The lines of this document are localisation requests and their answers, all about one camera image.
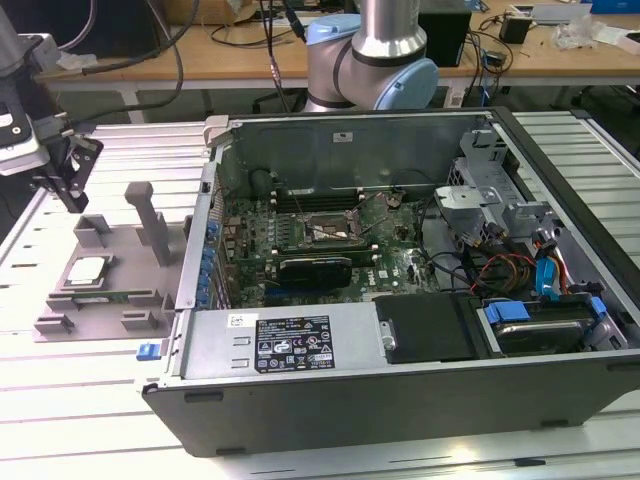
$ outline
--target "black cover plate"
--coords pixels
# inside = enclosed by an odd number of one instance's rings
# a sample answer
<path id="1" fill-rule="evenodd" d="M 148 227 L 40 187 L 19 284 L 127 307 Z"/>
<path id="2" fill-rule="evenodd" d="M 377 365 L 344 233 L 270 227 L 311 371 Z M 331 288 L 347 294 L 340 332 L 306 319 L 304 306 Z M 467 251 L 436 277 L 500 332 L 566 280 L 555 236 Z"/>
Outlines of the black cover plate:
<path id="1" fill-rule="evenodd" d="M 468 298 L 448 293 L 376 298 L 378 317 L 389 321 L 396 338 L 396 348 L 387 352 L 389 363 L 479 358 L 469 332 L 475 314 L 460 303 Z"/>

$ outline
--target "motherboard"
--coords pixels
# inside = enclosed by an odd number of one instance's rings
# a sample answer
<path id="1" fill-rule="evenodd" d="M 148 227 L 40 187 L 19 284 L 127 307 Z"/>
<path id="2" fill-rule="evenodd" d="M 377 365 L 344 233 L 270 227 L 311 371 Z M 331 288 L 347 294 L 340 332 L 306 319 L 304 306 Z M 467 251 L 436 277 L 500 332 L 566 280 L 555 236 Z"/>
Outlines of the motherboard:
<path id="1" fill-rule="evenodd" d="M 215 246 L 225 258 L 231 306 L 349 303 L 437 292 L 418 248 L 418 204 L 403 202 L 403 195 L 228 198 Z"/>

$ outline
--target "sticker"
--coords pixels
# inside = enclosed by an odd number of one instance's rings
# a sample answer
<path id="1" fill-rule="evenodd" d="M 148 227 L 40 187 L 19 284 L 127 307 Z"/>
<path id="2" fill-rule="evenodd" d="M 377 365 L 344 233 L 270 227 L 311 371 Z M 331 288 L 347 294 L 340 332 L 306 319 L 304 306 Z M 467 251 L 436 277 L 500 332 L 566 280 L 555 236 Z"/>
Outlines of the sticker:
<path id="1" fill-rule="evenodd" d="M 227 328 L 253 327 L 259 316 L 258 313 L 230 313 Z"/>
<path id="2" fill-rule="evenodd" d="M 255 316 L 258 373 L 335 368 L 328 316 L 273 320 L 258 320 Z"/>
<path id="3" fill-rule="evenodd" d="M 333 143 L 353 142 L 353 132 L 336 132 L 333 134 Z"/>
<path id="4" fill-rule="evenodd" d="M 87 303 L 109 303 L 107 297 L 87 297 L 87 298 L 74 298 L 75 303 L 87 304 Z"/>

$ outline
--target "floor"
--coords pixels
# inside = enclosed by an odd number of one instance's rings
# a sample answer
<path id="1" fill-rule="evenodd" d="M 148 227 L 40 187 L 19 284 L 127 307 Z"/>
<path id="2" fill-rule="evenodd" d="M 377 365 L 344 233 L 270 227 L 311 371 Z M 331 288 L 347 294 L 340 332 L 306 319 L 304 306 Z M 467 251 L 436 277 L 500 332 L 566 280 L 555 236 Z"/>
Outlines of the floor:
<path id="1" fill-rule="evenodd" d="M 506 106 L 514 112 L 548 111 L 552 109 L 551 104 L 556 92 L 556 88 L 514 87 L 508 94 L 498 94 L 494 99 L 494 105 Z M 561 110 L 576 108 L 570 101 L 578 92 L 578 88 L 570 89 L 561 104 L 554 107 Z M 251 113 L 253 99 L 265 93 L 267 91 L 188 91 L 184 92 L 175 104 L 150 112 L 148 118 L 152 122 L 202 120 L 211 112 L 212 106 L 215 107 L 215 113 L 220 114 Z M 141 101 L 154 101 L 164 95 L 165 92 L 144 92 Z M 442 106 L 444 96 L 444 89 L 439 89 L 431 106 Z M 60 105 L 72 116 L 88 114 L 92 108 L 104 108 L 113 104 L 116 99 L 117 95 L 110 93 L 66 93 L 58 96 Z M 480 94 L 473 92 L 466 106 L 480 106 L 480 100 Z M 640 113 L 638 107 L 633 109 L 634 105 L 640 105 L 640 102 L 633 101 L 611 87 L 595 87 L 583 96 L 581 108 L 588 111 L 625 148 L 640 157 Z M 279 107 L 277 101 L 269 101 L 262 105 L 262 111 L 277 112 Z M 106 123 L 126 123 L 126 116 L 111 116 L 106 119 Z M 29 176 L 26 174 L 0 177 L 0 241 L 5 238 L 15 219 L 28 204 L 32 196 L 29 184 Z"/>

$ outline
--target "wooden desk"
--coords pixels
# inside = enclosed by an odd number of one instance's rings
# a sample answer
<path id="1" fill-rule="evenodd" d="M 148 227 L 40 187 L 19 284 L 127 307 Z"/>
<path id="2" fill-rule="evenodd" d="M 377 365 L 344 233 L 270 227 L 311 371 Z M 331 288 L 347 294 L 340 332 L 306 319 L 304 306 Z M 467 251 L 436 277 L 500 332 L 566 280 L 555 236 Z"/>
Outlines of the wooden desk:
<path id="1" fill-rule="evenodd" d="M 474 14 L 472 27 L 477 28 L 487 17 L 502 13 L 509 0 L 489 0 L 491 10 Z M 640 15 L 598 15 L 597 20 L 610 26 L 640 28 Z M 209 39 L 201 26 L 192 27 L 180 40 L 178 47 L 185 68 L 185 89 L 271 88 L 271 72 L 266 49 L 245 49 L 219 45 Z M 538 26 L 527 35 L 523 45 L 512 46 L 514 60 L 511 69 L 501 78 L 501 85 L 513 86 L 569 86 L 569 85 L 625 85 L 640 83 L 640 57 L 607 44 L 596 48 L 561 51 L 551 41 L 553 27 Z M 497 36 L 499 25 L 487 30 Z M 219 32 L 218 38 L 244 43 L 264 38 L 258 23 L 232 28 L 228 36 Z M 275 47 L 285 87 L 306 87 L 306 47 L 292 34 Z M 483 38 L 486 49 L 500 50 L 489 38 Z M 475 72 L 475 54 L 467 45 L 457 68 L 440 69 L 440 85 L 449 87 L 446 106 L 459 106 L 464 91 Z M 53 90 L 98 91 L 116 90 L 125 104 L 136 104 L 136 92 L 141 90 L 173 89 L 176 79 L 172 51 L 158 58 L 120 71 L 87 77 L 68 74 L 49 74 L 45 81 Z M 144 121 L 140 112 L 132 112 L 132 121 Z"/>

